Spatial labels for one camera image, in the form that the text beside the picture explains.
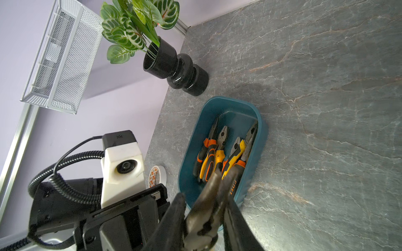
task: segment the coiled cable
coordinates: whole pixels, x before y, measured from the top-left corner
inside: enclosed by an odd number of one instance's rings
[[[49,181],[62,196],[69,200],[86,205],[94,205],[101,202],[100,194],[84,194],[75,190],[66,183],[59,173],[52,175]]]
[[[18,250],[28,244],[30,244],[31,241],[28,240],[28,238],[24,238],[22,240],[19,240],[17,242],[14,242],[13,244],[7,246],[7,247],[3,247],[2,249],[0,249],[0,251],[15,251]]]
[[[66,157],[63,159],[61,162],[59,162],[57,166],[57,171],[61,170],[62,168],[65,168],[66,166],[69,166],[71,164],[87,160],[87,159],[102,159],[105,156],[105,153],[103,151],[88,151],[88,152],[83,152],[83,153],[77,153],[71,156]],[[39,184],[44,181],[47,177],[52,175],[54,165],[52,164],[43,171],[41,171],[39,174],[37,174],[29,183],[28,185],[28,194],[31,198],[34,198],[36,190],[39,187]]]
[[[65,153],[55,164],[49,166],[48,168],[44,169],[42,172],[40,172],[38,175],[35,176],[31,180],[31,182],[28,185],[28,193],[29,195],[34,198],[35,192],[38,189],[39,184],[45,180],[47,177],[49,177],[51,174],[53,174],[50,178],[49,181],[53,185],[53,187],[65,198],[81,203],[81,204],[99,204],[101,202],[101,195],[100,194],[84,194],[81,193],[74,188],[72,188],[70,185],[66,183],[66,181],[62,178],[62,176],[57,173],[58,170],[71,165],[73,163],[86,160],[86,159],[102,159],[105,156],[105,153],[103,151],[90,151],[90,152],[83,152],[83,153],[78,153],[72,156],[67,157],[71,152],[73,152],[75,149],[78,147],[82,146],[83,144],[87,143],[88,141],[94,140],[94,139],[101,139],[102,136],[96,136],[89,138],[87,140],[84,140],[80,144],[74,146],[72,149],[70,149],[67,153]],[[26,238],[13,243],[12,245],[5,247],[5,251],[14,251],[17,250],[28,243],[30,241],[34,242],[38,246],[45,248],[45,249],[53,249],[53,250],[60,250],[60,249],[66,249],[73,245],[75,243],[74,241],[74,236],[71,236],[67,240],[63,241],[62,243],[58,244],[49,244],[43,242],[37,235],[36,235],[36,227],[31,226],[28,232],[28,235]]]

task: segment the teal plastic tray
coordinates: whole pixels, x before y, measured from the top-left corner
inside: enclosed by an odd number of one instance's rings
[[[218,132],[223,126],[229,127],[228,139],[225,146],[225,160],[229,157],[230,149],[237,137],[245,138],[248,130],[258,120],[258,131],[251,149],[242,179],[234,196],[234,201],[240,207],[243,203],[247,190],[250,187],[252,177],[257,168],[261,152],[264,149],[268,137],[268,126],[262,120],[257,108],[245,101],[216,96],[209,99],[198,118],[193,135],[191,136],[186,154],[178,175],[178,189],[186,196],[187,206],[191,209],[200,195],[205,184],[197,183],[193,176],[194,161],[201,150],[204,139],[216,118],[220,115]]]

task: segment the wire mesh basket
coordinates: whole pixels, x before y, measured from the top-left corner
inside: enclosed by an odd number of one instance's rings
[[[80,2],[55,0],[21,101],[76,114],[102,31]]]

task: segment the variegated leaf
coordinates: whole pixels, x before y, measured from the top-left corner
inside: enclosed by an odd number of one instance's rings
[[[103,3],[102,8],[100,9],[100,16],[103,20],[108,18],[119,18],[119,11],[113,5]]]
[[[102,22],[103,32],[102,35],[112,43],[117,43],[113,39],[112,30],[121,26],[117,18],[108,18]]]
[[[112,42],[112,43],[114,43],[114,44],[117,44],[117,42],[113,40],[113,36],[112,36],[112,33],[111,33],[111,32],[109,32],[109,31],[107,31],[107,30],[103,30],[103,31],[102,31],[102,35],[103,35],[103,37],[106,38],[109,42]]]
[[[132,0],[134,12],[137,14],[140,21],[145,24],[145,13],[144,13],[144,0]]]
[[[130,51],[121,45],[111,45],[107,50],[107,60],[110,63],[125,63],[134,56],[135,51]]]
[[[137,28],[137,30],[141,31],[141,34],[144,34],[147,38],[149,38],[152,42],[154,42],[157,46],[159,46],[159,39],[158,35],[155,32],[155,28],[153,28],[153,31],[148,28],[147,25],[144,25],[138,18],[138,16],[134,13],[134,11],[128,11],[126,10],[127,15],[130,17],[131,21],[134,24],[134,27]]]
[[[158,8],[151,3],[148,0],[144,1],[145,4],[145,14],[152,20],[152,25],[154,26],[154,23],[158,24],[165,24],[165,21],[162,18],[162,15],[160,14],[160,11]]]
[[[152,3],[161,13],[164,24],[159,24],[162,29],[168,30],[174,27],[178,20],[180,5],[174,0],[152,0]]]
[[[134,26],[131,19],[126,13],[122,14],[120,17],[120,24],[125,28],[125,34],[130,42],[135,45],[138,49],[143,49],[145,47],[145,40],[142,37],[139,30]]]
[[[119,45],[124,46],[126,49],[130,51],[137,50],[137,47],[131,43],[128,39],[128,36],[125,32],[125,28],[123,26],[119,26],[112,30],[113,40],[116,41]]]

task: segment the black vase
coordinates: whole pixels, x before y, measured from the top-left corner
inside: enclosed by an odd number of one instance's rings
[[[154,43],[149,46],[156,58],[153,60],[148,54],[145,55],[144,71],[158,78],[167,78],[173,89],[182,88],[193,96],[203,93],[208,85],[208,73],[193,64],[189,55],[177,55],[176,50],[165,40],[159,37],[159,41],[159,48]]]

